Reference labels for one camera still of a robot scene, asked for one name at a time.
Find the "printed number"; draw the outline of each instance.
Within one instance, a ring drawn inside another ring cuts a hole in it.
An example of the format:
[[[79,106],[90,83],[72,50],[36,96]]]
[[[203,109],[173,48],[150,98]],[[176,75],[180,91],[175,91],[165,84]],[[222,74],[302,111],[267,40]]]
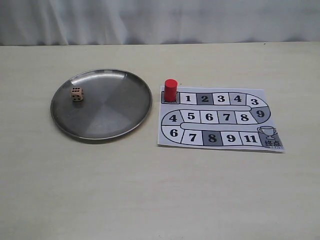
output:
[[[208,121],[212,121],[214,119],[213,115],[211,113],[207,113],[205,115],[205,119],[207,119]]]
[[[241,121],[249,121],[248,115],[241,114]]]
[[[178,136],[178,130],[177,130],[177,129],[172,129],[172,130],[170,131],[170,135],[171,135],[171,137],[176,137],[176,136]]]
[[[214,134],[209,134],[209,142],[210,143],[215,143],[217,141],[216,135]]]
[[[258,117],[263,118],[265,116],[265,113],[261,110],[256,111],[256,114],[258,114]]]
[[[207,96],[202,96],[202,101],[201,102],[209,102],[208,97]]]
[[[225,120],[226,120],[226,121],[229,121],[229,118],[230,118],[230,114],[229,114],[229,113],[224,113],[223,116],[226,116],[226,117],[225,117]]]
[[[233,143],[236,140],[236,137],[233,135],[227,135],[226,138],[228,139],[229,142]]]
[[[248,136],[248,135],[246,135],[246,136],[244,136],[245,137],[245,140],[246,140],[246,142],[247,143],[251,143],[251,142],[253,142],[253,143],[256,143],[257,141],[256,141],[256,137],[254,136],[254,135],[252,135],[252,136]]]
[[[240,98],[240,96],[239,96],[239,95],[238,95],[238,96],[236,96],[234,100],[235,100],[235,101],[237,101],[238,103],[241,103],[241,102],[242,102],[242,100],[241,100],[241,98]]]
[[[252,105],[258,105],[259,102],[257,99],[251,99]]]
[[[176,122],[177,121],[177,116],[176,115],[172,115],[169,120],[172,120],[172,122]]]
[[[224,96],[218,96],[218,102],[224,102],[225,101],[225,97]]]
[[[195,133],[189,133],[189,137],[191,137],[191,142],[195,141],[196,136],[197,136],[197,134],[195,134]]]
[[[188,112],[188,119],[192,120],[192,119],[195,119],[195,115],[193,112]]]

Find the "trophy icon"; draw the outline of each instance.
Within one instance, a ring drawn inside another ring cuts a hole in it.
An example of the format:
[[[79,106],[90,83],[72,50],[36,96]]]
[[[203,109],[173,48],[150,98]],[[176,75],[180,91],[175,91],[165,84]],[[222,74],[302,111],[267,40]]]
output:
[[[277,134],[277,129],[273,126],[261,126],[257,128],[259,133],[267,135],[266,139],[274,140],[275,138],[272,137],[273,135]]]

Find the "plate rim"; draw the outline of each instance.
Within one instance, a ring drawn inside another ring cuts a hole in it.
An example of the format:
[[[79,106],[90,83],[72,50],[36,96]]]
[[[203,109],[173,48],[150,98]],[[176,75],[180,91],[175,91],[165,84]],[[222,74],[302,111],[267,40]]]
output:
[[[72,79],[80,76],[80,75],[84,75],[84,74],[87,74],[87,73],[90,73],[90,72],[94,72],[94,71],[120,71],[122,73],[125,73],[125,74],[131,74],[133,76],[135,76],[137,79],[139,79],[147,88],[148,90],[148,93],[149,93],[149,96],[150,96],[150,104],[149,104],[149,108],[146,112],[146,114],[144,115],[144,117],[140,120],[140,122],[138,124],[136,124],[134,127],[130,128],[129,130],[125,131],[125,132],[122,132],[120,134],[117,134],[117,135],[113,135],[113,136],[109,136],[109,137],[99,137],[99,138],[91,138],[91,137],[83,137],[83,136],[78,136],[76,134],[73,134],[73,133],[70,133],[69,131],[65,130],[63,127],[61,127],[58,122],[56,121],[56,118],[54,116],[54,113],[53,113],[53,103],[54,103],[54,99],[55,99],[55,96],[56,94],[59,92],[59,90],[69,81],[71,81]],[[50,114],[51,114],[51,118],[53,120],[53,122],[55,123],[55,125],[62,131],[64,132],[67,136],[69,137],[72,137],[73,139],[76,139],[76,140],[83,140],[83,141],[92,141],[92,142],[97,142],[97,141],[107,141],[107,140],[112,140],[112,139],[116,139],[118,137],[121,137],[121,136],[124,136],[130,132],[132,132],[133,130],[135,130],[136,128],[138,128],[145,120],[146,118],[149,116],[150,112],[151,112],[151,109],[152,109],[152,104],[153,104],[153,99],[152,99],[152,92],[148,86],[148,84],[141,78],[139,77],[138,75],[130,72],[130,71],[126,71],[126,70],[121,70],[121,69],[117,69],[117,68],[97,68],[97,69],[92,69],[92,70],[88,70],[88,71],[85,71],[85,72],[82,72],[82,73],[79,73],[71,78],[69,78],[67,81],[65,81],[54,93],[53,97],[52,97],[52,100],[51,100],[51,103],[50,103]]]

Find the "number 7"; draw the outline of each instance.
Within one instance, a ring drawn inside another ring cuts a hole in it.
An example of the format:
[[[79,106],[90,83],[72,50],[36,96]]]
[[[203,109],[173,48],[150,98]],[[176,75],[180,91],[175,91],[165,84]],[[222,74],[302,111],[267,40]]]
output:
[[[226,120],[226,121],[229,121],[229,117],[230,117],[230,114],[229,114],[229,113],[224,113],[223,116],[226,116],[225,120]]]
[[[195,141],[195,138],[196,138],[197,134],[195,133],[190,133],[189,134],[189,137],[191,137],[191,142],[194,142]]]

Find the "table surface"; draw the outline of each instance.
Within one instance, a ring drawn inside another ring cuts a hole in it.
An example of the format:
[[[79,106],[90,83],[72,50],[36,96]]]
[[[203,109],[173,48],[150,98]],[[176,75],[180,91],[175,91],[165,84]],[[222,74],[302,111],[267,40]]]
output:
[[[147,120],[79,143],[50,116],[79,73],[122,69]],[[285,153],[157,146],[160,86],[264,89]],[[0,47],[1,240],[320,239],[320,43]]]

